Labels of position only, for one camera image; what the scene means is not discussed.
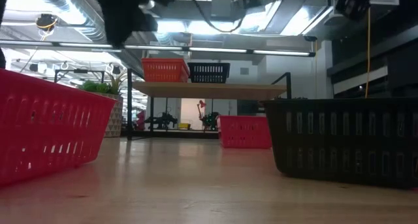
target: planter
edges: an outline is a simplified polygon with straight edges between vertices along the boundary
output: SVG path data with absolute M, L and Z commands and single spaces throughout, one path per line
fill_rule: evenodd
M 103 97 L 108 97 L 117 100 L 110 113 L 109 122 L 107 123 L 106 133 L 104 137 L 119 137 L 122 128 L 122 109 L 123 109 L 123 97 L 119 95 L 96 93 Z

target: pipe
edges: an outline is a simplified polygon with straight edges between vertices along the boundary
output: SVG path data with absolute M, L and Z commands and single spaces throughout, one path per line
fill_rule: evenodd
M 105 22 L 86 0 L 43 0 L 55 6 L 60 11 L 60 17 L 69 24 L 80 24 L 87 27 L 76 28 L 81 34 L 94 43 L 107 43 L 105 35 Z M 127 66 L 135 68 L 142 73 L 138 58 L 124 50 L 122 53 L 112 54 Z

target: green plant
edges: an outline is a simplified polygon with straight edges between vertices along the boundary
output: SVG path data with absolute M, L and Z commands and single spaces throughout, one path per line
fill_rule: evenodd
M 91 80 L 87 80 L 78 89 L 92 92 L 92 93 L 109 93 L 110 91 L 110 84 L 105 83 L 96 83 Z
M 127 70 L 124 70 L 120 74 L 117 74 L 115 76 L 109 72 L 106 72 L 106 73 L 107 75 L 109 75 L 110 80 L 111 80 L 109 93 L 114 94 L 114 95 L 120 95 L 121 85 L 127 79 L 127 75 L 126 75 Z

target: wooden table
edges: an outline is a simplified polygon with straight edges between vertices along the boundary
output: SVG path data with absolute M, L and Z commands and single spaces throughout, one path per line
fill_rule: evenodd
M 133 88 L 150 97 L 269 100 L 286 92 L 282 85 L 134 82 Z

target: orange basket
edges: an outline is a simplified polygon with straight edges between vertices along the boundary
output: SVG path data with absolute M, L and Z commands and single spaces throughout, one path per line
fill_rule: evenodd
M 187 82 L 189 68 L 181 58 L 142 58 L 147 82 Z

